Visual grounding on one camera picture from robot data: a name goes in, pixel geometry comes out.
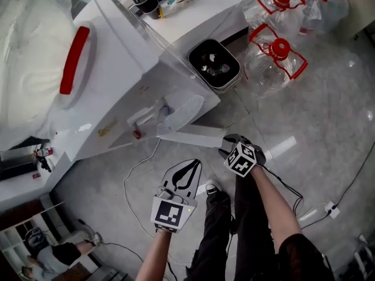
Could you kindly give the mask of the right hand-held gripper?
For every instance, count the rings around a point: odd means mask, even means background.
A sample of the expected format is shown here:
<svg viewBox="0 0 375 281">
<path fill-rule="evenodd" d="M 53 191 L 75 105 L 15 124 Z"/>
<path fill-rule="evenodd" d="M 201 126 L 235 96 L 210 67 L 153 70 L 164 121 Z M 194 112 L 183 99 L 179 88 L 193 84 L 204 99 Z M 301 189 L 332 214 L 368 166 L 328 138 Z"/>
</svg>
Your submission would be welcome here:
<svg viewBox="0 0 375 281">
<path fill-rule="evenodd" d="M 235 145 L 233 150 L 232 145 L 222 145 L 219 155 L 225 160 L 225 167 L 240 177 L 246 177 L 255 166 L 263 166 L 266 163 L 263 150 L 257 145 L 250 144 L 250 140 L 240 134 L 226 135 L 223 143 Z"/>
</svg>

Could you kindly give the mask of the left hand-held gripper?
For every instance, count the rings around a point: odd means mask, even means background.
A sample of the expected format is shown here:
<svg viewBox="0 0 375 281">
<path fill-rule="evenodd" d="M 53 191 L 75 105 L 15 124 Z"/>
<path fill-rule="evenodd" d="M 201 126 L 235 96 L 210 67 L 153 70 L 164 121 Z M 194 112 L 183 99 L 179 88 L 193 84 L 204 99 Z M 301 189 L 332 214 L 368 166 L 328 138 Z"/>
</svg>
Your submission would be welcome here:
<svg viewBox="0 0 375 281">
<path fill-rule="evenodd" d="M 179 233 L 196 209 L 196 196 L 202 173 L 202 162 L 189 159 L 168 169 L 162 185 L 153 198 L 151 222 L 155 228 Z"/>
</svg>

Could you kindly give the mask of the white water dispenser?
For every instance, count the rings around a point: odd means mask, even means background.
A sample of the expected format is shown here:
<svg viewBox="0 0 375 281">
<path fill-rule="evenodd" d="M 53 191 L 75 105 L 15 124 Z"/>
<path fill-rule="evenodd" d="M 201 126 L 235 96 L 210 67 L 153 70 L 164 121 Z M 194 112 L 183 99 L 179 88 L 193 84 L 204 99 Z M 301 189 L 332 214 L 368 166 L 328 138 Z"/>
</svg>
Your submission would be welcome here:
<svg viewBox="0 0 375 281">
<path fill-rule="evenodd" d="M 91 0 L 74 20 L 84 22 L 94 26 L 96 56 L 72 126 L 51 140 L 55 162 L 178 131 L 219 103 L 178 51 L 117 0 Z"/>
</svg>

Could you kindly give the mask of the person's right forearm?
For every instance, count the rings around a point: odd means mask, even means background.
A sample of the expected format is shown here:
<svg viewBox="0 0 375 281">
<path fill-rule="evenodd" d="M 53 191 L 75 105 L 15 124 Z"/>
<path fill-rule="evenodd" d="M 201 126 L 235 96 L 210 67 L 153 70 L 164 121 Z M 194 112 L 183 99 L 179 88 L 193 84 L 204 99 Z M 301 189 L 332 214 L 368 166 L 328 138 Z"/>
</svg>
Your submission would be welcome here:
<svg viewBox="0 0 375 281">
<path fill-rule="evenodd" d="M 271 227 L 277 249 L 292 235 L 301 234 L 300 225 L 289 204 L 260 167 L 251 170 Z"/>
</svg>

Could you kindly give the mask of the person's left forearm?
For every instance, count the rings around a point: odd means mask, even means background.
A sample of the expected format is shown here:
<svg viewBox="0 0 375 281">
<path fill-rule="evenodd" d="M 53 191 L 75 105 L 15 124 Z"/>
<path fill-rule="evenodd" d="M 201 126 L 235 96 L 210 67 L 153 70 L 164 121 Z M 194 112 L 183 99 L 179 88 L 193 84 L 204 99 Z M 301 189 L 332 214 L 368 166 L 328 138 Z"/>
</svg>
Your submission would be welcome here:
<svg viewBox="0 0 375 281">
<path fill-rule="evenodd" d="M 163 281 L 172 234 L 157 230 L 135 281 Z"/>
</svg>

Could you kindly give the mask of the large wrapped water jug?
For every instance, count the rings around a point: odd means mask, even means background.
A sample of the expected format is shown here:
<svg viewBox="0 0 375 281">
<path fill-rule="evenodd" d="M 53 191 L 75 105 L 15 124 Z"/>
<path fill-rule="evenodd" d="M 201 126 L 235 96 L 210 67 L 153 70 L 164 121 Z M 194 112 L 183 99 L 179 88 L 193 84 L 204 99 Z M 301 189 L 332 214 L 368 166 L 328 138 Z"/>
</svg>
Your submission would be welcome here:
<svg viewBox="0 0 375 281">
<path fill-rule="evenodd" d="M 0 0 L 0 150 L 72 126 L 96 47 L 71 0 Z"/>
</svg>

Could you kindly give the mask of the person's black white shoe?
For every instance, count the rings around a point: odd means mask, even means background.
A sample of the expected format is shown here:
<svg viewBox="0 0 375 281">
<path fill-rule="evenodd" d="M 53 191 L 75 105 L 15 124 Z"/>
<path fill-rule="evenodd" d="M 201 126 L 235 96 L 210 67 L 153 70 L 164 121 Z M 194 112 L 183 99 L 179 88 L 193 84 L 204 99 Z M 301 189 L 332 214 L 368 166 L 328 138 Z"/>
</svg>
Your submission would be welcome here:
<svg viewBox="0 0 375 281">
<path fill-rule="evenodd" d="M 215 179 L 208 180 L 205 189 L 208 196 L 222 191 L 220 183 Z"/>
</svg>

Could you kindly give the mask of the grey trash bin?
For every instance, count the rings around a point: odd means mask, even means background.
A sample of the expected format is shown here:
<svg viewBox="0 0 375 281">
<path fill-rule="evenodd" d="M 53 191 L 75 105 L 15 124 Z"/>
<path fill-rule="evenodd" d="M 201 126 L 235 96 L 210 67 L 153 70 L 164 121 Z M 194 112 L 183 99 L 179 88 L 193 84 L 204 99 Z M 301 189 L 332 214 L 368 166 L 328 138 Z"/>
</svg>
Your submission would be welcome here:
<svg viewBox="0 0 375 281">
<path fill-rule="evenodd" d="M 222 94 L 242 78 L 240 62 L 220 42 L 206 39 L 187 55 L 191 66 L 216 93 Z"/>
</svg>

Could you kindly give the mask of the person's black trousers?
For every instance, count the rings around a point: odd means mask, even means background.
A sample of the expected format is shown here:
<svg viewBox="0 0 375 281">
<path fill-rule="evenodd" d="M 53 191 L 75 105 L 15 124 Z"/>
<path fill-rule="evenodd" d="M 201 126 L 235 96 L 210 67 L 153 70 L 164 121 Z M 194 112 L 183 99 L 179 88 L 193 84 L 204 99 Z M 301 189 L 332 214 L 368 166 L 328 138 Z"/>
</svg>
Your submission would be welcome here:
<svg viewBox="0 0 375 281">
<path fill-rule="evenodd" d="M 236 221 L 234 281 L 276 281 L 278 264 L 268 219 L 254 178 L 236 177 L 234 199 L 221 191 L 207 195 L 203 239 L 184 281 L 225 281 L 231 221 Z"/>
</svg>

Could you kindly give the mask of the white power strip black plug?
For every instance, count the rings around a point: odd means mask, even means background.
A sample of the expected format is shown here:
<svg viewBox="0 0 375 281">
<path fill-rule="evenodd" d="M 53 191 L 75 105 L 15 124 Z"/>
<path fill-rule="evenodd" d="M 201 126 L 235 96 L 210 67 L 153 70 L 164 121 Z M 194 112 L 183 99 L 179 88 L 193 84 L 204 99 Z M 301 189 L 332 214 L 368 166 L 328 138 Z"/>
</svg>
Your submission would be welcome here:
<svg viewBox="0 0 375 281">
<path fill-rule="evenodd" d="M 324 209 L 327 212 L 327 215 L 332 219 L 335 219 L 340 214 L 340 210 L 338 209 L 337 205 L 332 201 L 326 203 Z"/>
</svg>

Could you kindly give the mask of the person's black printed shirt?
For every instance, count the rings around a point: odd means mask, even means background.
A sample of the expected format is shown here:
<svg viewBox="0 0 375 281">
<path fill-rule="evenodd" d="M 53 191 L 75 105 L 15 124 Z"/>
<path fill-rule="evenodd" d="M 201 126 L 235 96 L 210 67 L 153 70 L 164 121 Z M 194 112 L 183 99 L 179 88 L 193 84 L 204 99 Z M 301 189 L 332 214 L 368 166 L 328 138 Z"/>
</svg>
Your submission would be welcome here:
<svg viewBox="0 0 375 281">
<path fill-rule="evenodd" d="M 280 281 L 335 281 L 322 254 L 303 234 L 288 237 L 278 254 Z"/>
</svg>

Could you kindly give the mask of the small black figurine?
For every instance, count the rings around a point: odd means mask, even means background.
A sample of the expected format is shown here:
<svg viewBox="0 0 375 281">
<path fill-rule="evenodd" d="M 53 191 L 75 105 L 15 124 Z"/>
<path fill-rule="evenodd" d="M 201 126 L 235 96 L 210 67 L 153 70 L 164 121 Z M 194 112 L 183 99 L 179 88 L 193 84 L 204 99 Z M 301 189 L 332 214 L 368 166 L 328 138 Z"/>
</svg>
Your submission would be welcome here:
<svg viewBox="0 0 375 281">
<path fill-rule="evenodd" d="M 48 164 L 48 162 L 47 162 L 47 160 L 44 156 L 37 156 L 36 158 L 39 161 L 42 169 L 47 170 L 49 173 L 52 172 L 52 170 L 51 170 L 51 168 L 50 168 L 50 166 L 49 166 L 49 164 Z"/>
</svg>

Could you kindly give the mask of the crumpled clear plastic wrapper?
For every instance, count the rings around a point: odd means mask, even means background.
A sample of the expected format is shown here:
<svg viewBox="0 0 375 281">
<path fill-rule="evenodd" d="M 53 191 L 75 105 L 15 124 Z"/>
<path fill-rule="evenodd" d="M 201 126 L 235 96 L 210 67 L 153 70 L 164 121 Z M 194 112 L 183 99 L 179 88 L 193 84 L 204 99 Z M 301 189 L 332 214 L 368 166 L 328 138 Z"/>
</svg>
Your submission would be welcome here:
<svg viewBox="0 0 375 281">
<path fill-rule="evenodd" d="M 186 8 L 189 4 L 191 4 L 194 0 L 174 0 L 171 4 L 169 4 L 166 9 L 169 12 L 172 11 L 179 11 Z"/>
</svg>

